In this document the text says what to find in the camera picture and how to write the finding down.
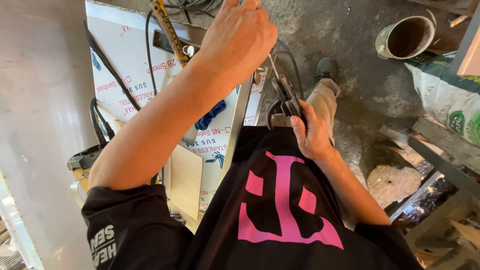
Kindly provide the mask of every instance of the hand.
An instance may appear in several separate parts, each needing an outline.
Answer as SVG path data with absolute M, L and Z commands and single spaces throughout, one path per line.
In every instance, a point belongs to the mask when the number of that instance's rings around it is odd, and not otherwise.
M 257 9 L 255 0 L 237 5 L 238 0 L 223 1 L 202 48 L 192 59 L 201 61 L 200 68 L 211 69 L 222 88 L 228 86 L 224 98 L 265 61 L 278 35 L 276 26 L 268 21 L 267 11 Z
M 307 127 L 298 116 L 290 117 L 301 153 L 308 159 L 323 163 L 333 157 L 335 148 L 330 144 L 325 120 L 318 117 L 310 104 L 300 100 Z

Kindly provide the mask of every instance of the concrete floor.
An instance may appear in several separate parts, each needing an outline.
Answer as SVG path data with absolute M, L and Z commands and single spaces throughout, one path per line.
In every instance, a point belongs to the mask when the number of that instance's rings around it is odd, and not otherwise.
M 149 0 L 113 0 L 113 4 L 149 11 Z M 211 12 L 216 14 L 220 5 L 221 1 L 217 0 Z M 430 17 L 426 7 L 408 0 L 263 0 L 261 6 L 277 25 L 279 38 L 294 54 L 305 97 L 317 83 L 317 62 L 330 57 L 338 64 L 336 81 L 342 93 L 337 99 L 336 147 L 364 183 L 358 162 L 362 150 L 381 137 L 380 127 L 385 124 L 405 131 L 425 114 L 411 74 L 402 61 L 378 58 L 375 39 L 383 28 L 405 17 Z M 440 39 L 431 49 L 456 50 L 469 20 L 450 28 L 448 19 L 455 17 L 441 10 L 430 10 L 438 23 L 434 41 Z M 203 27 L 212 22 L 212 18 L 205 15 L 191 14 L 191 18 L 194 25 Z M 171 19 L 187 22 L 183 13 Z M 280 52 L 279 72 L 295 86 L 291 61 L 280 46 L 276 48 Z M 274 94 L 268 92 L 264 110 L 274 100 Z

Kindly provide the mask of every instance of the sleeve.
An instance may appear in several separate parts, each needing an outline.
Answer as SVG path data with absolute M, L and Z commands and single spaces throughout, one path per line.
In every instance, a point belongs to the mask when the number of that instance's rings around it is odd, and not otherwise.
M 397 226 L 357 224 L 355 232 L 379 247 L 399 269 L 423 269 Z
M 97 270 L 177 269 L 193 234 L 170 217 L 165 187 L 88 191 L 82 215 Z

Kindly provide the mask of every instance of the black shoe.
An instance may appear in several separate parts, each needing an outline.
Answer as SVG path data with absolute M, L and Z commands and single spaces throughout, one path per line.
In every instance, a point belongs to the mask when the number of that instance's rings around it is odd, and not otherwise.
M 321 59 L 317 65 L 317 75 L 315 78 L 319 80 L 329 78 L 335 81 L 335 77 L 336 77 L 335 63 L 329 57 Z

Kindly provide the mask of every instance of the pink logo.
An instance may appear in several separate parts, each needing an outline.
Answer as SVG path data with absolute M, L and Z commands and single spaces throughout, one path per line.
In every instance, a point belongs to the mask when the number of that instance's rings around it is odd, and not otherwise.
M 273 233 L 261 232 L 255 228 L 255 225 L 247 215 L 247 204 L 241 203 L 239 214 L 239 240 L 247 240 L 252 243 L 258 243 L 266 240 L 279 242 L 294 242 L 309 244 L 314 241 L 320 241 L 326 245 L 334 245 L 343 249 L 342 242 L 333 225 L 325 218 L 322 218 L 324 227 L 314 233 L 309 238 L 303 238 L 300 235 L 300 229 L 290 211 L 290 167 L 293 162 L 305 163 L 302 159 L 292 156 L 274 156 L 270 152 L 266 155 L 276 163 L 276 184 L 275 184 L 275 206 L 280 219 L 280 228 L 282 236 Z M 261 196 L 263 189 L 263 178 L 255 176 L 250 171 L 246 190 L 252 194 Z M 303 188 L 299 206 L 313 214 L 315 212 L 317 198 L 315 194 Z

